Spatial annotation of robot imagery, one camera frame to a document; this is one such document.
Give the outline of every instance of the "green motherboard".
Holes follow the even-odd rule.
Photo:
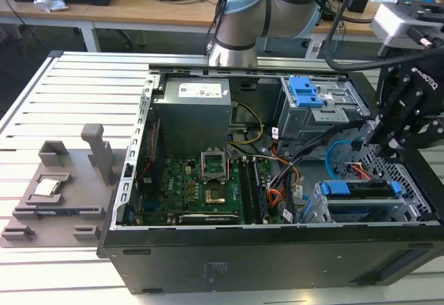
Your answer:
[[[227,181],[203,179],[205,173],[223,171],[221,162],[211,159],[202,170],[201,158],[168,159],[164,162],[160,192],[145,193],[139,201],[138,215],[144,225],[174,225],[176,218],[184,214],[234,215],[244,224],[244,208],[241,193],[241,177],[238,159],[229,159]],[[267,160],[258,162],[263,189],[271,179],[271,165]]]

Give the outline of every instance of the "blue plastic latch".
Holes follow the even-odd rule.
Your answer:
[[[391,188],[393,189],[395,197],[399,197],[402,194],[401,184],[399,182],[391,182],[390,185]]]
[[[328,188],[328,186],[327,186],[327,184],[326,183],[321,183],[320,185],[319,185],[319,187],[321,188],[321,191],[322,191],[322,194],[323,195],[329,195],[330,194],[330,189]]]
[[[304,95],[298,94],[296,95],[296,106],[300,107],[322,107],[324,102],[321,101],[316,94],[312,95]]]
[[[289,88],[298,107],[322,107],[324,105],[316,93],[316,87],[306,76],[291,76]]]
[[[331,195],[350,195],[346,182],[326,181],[325,183],[330,188]]]
[[[314,94],[315,86],[312,85],[310,79],[306,76],[302,77],[289,77],[289,86],[293,95],[296,94]]]

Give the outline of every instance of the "white desk leg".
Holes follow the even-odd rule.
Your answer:
[[[16,24],[5,24],[5,29],[7,30],[7,33],[10,33],[10,35],[12,36],[12,38],[14,38],[14,40],[21,40],[22,39],[22,34],[19,31],[18,25]]]
[[[305,59],[317,59],[319,51],[323,43],[323,38],[313,37],[308,44],[307,52],[305,54]]]
[[[87,51],[100,52],[100,45],[99,40],[97,39],[96,30],[89,26],[83,26],[81,29]]]

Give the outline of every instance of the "white paper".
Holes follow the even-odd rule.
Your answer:
[[[44,12],[68,9],[67,4],[63,0],[34,0],[34,4],[35,7]]]

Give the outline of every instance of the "metal case frame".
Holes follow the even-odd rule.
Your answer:
[[[199,72],[198,67],[181,71]],[[203,67],[205,73],[218,69]],[[221,69],[245,73],[245,69]],[[248,70],[266,75],[267,70]],[[295,73],[271,69],[273,76]],[[375,114],[375,92],[363,74],[347,74]],[[427,222],[359,225],[239,225],[235,227],[126,227],[117,225],[130,199],[146,115],[157,77],[148,76],[127,162],[133,177],[122,178],[110,227],[99,252],[122,276],[131,293],[188,293],[238,290],[388,285],[444,255],[444,226]],[[444,216],[444,186],[417,150],[400,159],[438,216]]]

